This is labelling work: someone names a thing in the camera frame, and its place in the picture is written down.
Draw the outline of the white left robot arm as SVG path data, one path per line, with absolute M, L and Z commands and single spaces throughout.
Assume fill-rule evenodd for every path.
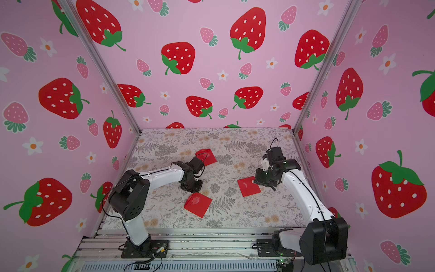
M 152 240 L 140 217 L 148 195 L 174 182 L 186 192 L 198 193 L 202 187 L 199 178 L 204 170 L 204 162 L 194 157 L 190 162 L 173 162 L 169 167 L 151 172 L 128 170 L 123 174 L 108 194 L 107 201 L 121 219 L 128 242 L 136 251 L 151 251 Z

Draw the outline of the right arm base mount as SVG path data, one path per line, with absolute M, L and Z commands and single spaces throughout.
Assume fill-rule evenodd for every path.
M 284 228 L 274 231 L 270 239 L 257 239 L 251 248 L 256 250 L 259 257 L 302 257 L 302 254 L 293 249 L 284 248 L 280 242 L 279 234 L 283 231 L 293 230 Z

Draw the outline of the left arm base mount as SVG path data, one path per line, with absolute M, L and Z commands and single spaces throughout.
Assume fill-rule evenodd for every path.
M 166 258 L 168 249 L 169 240 L 147 239 L 141 245 L 134 245 L 128 240 L 123 246 L 121 258 Z

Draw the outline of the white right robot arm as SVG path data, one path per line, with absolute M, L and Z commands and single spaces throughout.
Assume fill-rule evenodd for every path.
M 270 251 L 278 256 L 299 253 L 309 265 L 343 260 L 347 256 L 348 224 L 322 203 L 307 182 L 295 159 L 286 159 L 280 147 L 271 147 L 262 157 L 254 183 L 275 190 L 280 184 L 291 191 L 305 228 L 275 231 Z

